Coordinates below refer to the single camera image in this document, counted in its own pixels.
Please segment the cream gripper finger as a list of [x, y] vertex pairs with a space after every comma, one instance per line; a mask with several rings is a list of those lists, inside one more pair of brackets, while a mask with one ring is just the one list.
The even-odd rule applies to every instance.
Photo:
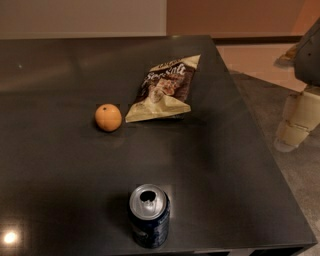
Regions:
[[291, 93], [285, 102], [279, 123], [275, 148], [291, 152], [320, 124], [320, 87], [307, 86], [302, 92]]

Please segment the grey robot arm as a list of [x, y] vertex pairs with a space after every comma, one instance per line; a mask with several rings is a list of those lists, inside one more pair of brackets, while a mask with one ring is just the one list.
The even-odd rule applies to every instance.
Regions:
[[295, 78], [306, 87], [286, 99], [274, 141], [280, 152], [298, 148], [320, 124], [320, 18], [285, 56], [291, 57]]

